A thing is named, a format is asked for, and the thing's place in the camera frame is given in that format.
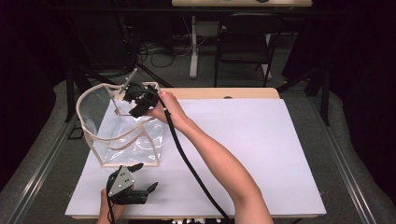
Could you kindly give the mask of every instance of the right hand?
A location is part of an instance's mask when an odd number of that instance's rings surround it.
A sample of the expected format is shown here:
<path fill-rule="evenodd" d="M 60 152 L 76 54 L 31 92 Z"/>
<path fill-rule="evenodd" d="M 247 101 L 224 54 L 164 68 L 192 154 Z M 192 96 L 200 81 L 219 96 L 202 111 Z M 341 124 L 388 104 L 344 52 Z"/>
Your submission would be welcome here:
<path fill-rule="evenodd" d="M 175 125 L 175 128 L 180 130 L 186 126 L 189 118 L 178 102 L 176 96 L 170 91 L 161 91 L 159 95 L 163 100 L 166 109 L 169 111 L 169 113 L 171 113 L 171 119 Z M 146 115 L 167 123 L 166 116 L 163 112 L 163 107 L 160 102 L 158 102 L 158 104 L 153 109 L 150 109 Z"/>

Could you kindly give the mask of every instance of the desk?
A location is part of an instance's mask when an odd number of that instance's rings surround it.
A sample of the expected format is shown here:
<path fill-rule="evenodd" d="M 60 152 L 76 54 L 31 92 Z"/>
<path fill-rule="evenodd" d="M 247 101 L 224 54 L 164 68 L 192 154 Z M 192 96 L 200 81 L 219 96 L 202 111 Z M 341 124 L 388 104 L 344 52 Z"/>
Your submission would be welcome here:
<path fill-rule="evenodd" d="M 191 88 L 163 91 L 173 92 L 186 113 L 246 166 L 262 189 L 273 217 L 316 217 L 326 214 L 289 112 L 275 89 Z M 233 99 L 222 100 L 225 96 L 232 96 Z M 212 196 L 232 217 L 233 203 L 225 189 L 210 174 L 188 139 L 181 133 L 177 136 Z M 143 167 L 134 173 L 136 189 L 145 189 L 156 181 L 159 185 L 148 196 L 145 205 L 128 205 L 124 217 L 220 217 L 178 155 L 170 132 L 164 132 L 163 139 L 161 165 Z M 100 205 L 99 192 L 114 170 L 101 168 L 90 153 L 65 214 L 74 218 L 96 218 Z"/>
<path fill-rule="evenodd" d="M 311 7 L 311 0 L 269 0 L 260 3 L 256 0 L 172 0 L 174 7 Z M 190 78 L 197 78 L 198 49 L 196 39 L 196 19 L 192 16 L 191 22 L 191 66 Z M 266 71 L 267 64 L 262 65 L 262 71 Z"/>

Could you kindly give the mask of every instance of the clear plastic bag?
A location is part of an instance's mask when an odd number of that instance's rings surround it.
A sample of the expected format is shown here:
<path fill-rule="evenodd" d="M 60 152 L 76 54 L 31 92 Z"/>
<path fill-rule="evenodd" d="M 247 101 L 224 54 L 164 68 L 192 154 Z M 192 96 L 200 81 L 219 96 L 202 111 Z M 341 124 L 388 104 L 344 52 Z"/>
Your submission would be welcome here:
<path fill-rule="evenodd" d="M 100 84 L 85 91 L 77 102 L 77 113 L 85 139 L 103 167 L 160 164 L 163 126 L 157 119 L 132 117 L 132 106 L 123 101 L 121 86 Z"/>

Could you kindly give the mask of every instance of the hand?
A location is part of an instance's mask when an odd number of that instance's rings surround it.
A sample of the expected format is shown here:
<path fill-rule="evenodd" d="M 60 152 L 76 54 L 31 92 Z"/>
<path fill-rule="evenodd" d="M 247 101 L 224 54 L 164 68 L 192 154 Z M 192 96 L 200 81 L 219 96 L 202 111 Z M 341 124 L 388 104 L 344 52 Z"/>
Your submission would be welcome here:
<path fill-rule="evenodd" d="M 107 194 L 106 194 L 106 189 L 102 189 L 100 192 L 100 212 L 99 212 L 99 218 L 97 221 L 97 224 L 109 224 L 110 221 L 108 220 L 108 204 L 107 204 Z M 120 204 L 114 204 L 113 206 L 113 214 L 114 214 L 114 221 L 117 221 L 123 211 L 125 210 L 125 205 L 120 205 Z"/>
<path fill-rule="evenodd" d="M 185 114 L 183 108 L 181 108 L 180 103 L 177 101 L 177 98 L 174 96 L 172 92 L 169 91 L 161 91 L 160 97 L 163 100 L 163 103 L 166 106 L 166 109 L 171 113 L 171 119 L 177 129 L 183 129 L 187 125 L 187 122 L 190 120 Z M 163 112 L 163 107 L 159 102 L 155 108 L 150 109 L 146 115 L 154 117 L 164 123 L 167 123 L 166 116 Z"/>

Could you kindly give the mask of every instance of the person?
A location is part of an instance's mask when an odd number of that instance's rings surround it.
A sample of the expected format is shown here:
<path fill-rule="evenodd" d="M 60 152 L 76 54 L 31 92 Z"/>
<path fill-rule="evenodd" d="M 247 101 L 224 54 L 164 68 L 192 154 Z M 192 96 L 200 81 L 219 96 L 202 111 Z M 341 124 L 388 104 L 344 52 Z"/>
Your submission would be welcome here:
<path fill-rule="evenodd" d="M 235 208 L 234 222 L 243 223 L 273 223 L 271 215 L 262 197 L 262 192 L 243 164 L 221 143 L 205 133 L 190 119 L 177 98 L 169 91 L 161 91 L 160 97 L 171 113 L 175 128 L 183 133 L 195 146 L 213 176 L 220 182 L 230 195 Z M 164 123 L 167 123 L 163 107 L 160 103 L 147 112 Z M 102 205 L 99 219 L 107 220 L 108 206 L 102 194 Z M 115 219 L 119 218 L 125 206 L 114 206 Z"/>

